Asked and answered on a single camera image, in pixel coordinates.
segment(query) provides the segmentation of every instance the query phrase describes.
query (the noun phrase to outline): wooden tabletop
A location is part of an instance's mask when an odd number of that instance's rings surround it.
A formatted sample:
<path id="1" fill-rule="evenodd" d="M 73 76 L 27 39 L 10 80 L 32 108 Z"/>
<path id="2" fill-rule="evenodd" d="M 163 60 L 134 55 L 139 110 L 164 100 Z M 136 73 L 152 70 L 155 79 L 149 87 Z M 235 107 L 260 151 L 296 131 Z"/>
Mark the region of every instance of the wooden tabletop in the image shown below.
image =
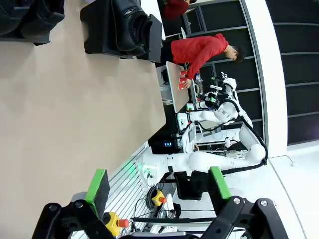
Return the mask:
<path id="1" fill-rule="evenodd" d="M 165 124 L 154 63 L 84 51 L 83 1 L 51 43 L 0 42 L 0 235 L 30 239 L 43 206 L 67 205 Z"/>
<path id="2" fill-rule="evenodd" d="M 166 67 L 175 113 L 178 113 L 189 101 L 188 90 L 178 89 L 179 79 L 181 77 L 180 71 L 183 70 L 183 67 L 168 61 L 166 62 Z"/>

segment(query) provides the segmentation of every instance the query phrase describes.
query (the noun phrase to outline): man in red shirt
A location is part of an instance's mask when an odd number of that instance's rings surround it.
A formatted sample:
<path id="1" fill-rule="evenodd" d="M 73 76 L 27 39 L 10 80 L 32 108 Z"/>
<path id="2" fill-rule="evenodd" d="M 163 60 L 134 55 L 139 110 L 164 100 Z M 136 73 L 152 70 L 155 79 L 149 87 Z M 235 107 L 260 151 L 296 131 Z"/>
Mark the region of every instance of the man in red shirt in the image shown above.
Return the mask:
<path id="1" fill-rule="evenodd" d="M 166 0 L 163 14 L 167 19 L 174 19 L 182 16 L 188 9 L 188 5 L 195 3 L 196 0 Z"/>
<path id="2" fill-rule="evenodd" d="M 184 84 L 189 88 L 192 79 L 199 69 L 213 56 L 225 53 L 226 57 L 237 62 L 244 60 L 246 51 L 242 47 L 235 47 L 228 44 L 225 37 L 219 33 L 215 36 L 199 36 L 176 40 L 164 45 L 161 49 L 160 61 L 165 64 L 166 61 L 175 64 L 189 63 Z"/>

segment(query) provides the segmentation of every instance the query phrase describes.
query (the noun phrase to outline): bolt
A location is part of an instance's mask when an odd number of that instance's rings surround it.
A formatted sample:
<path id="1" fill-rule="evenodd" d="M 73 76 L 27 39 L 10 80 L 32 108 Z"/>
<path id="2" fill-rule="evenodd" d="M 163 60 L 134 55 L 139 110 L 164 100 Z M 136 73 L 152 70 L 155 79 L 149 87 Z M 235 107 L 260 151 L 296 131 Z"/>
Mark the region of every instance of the bolt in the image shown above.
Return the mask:
<path id="1" fill-rule="evenodd" d="M 76 202 L 75 203 L 75 207 L 77 208 L 82 208 L 83 207 L 83 204 L 81 202 Z"/>
<path id="2" fill-rule="evenodd" d="M 265 200 L 262 200 L 262 201 L 260 202 L 260 204 L 261 204 L 263 207 L 267 206 L 267 202 L 266 202 Z"/>
<path id="3" fill-rule="evenodd" d="M 239 198 L 234 198 L 234 203 L 240 204 L 240 199 Z"/>
<path id="4" fill-rule="evenodd" d="M 54 212 L 56 209 L 57 209 L 56 205 L 51 205 L 49 207 L 49 210 L 52 211 L 52 212 Z"/>

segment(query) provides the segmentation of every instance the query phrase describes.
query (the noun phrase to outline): red long-sleeve sweater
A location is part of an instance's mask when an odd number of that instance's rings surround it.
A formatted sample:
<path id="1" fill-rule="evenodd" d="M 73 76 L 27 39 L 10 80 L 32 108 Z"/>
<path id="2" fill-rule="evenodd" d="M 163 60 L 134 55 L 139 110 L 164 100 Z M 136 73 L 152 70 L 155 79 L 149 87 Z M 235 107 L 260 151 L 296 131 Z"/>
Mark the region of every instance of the red long-sleeve sweater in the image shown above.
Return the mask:
<path id="1" fill-rule="evenodd" d="M 174 63 L 190 63 L 187 78 L 193 79 L 206 61 L 223 53 L 227 46 L 228 41 L 219 33 L 216 36 L 200 36 L 172 41 L 171 52 Z"/>
<path id="2" fill-rule="evenodd" d="M 167 19 L 182 16 L 188 9 L 188 3 L 184 0 L 167 0 L 166 2 L 163 13 Z"/>

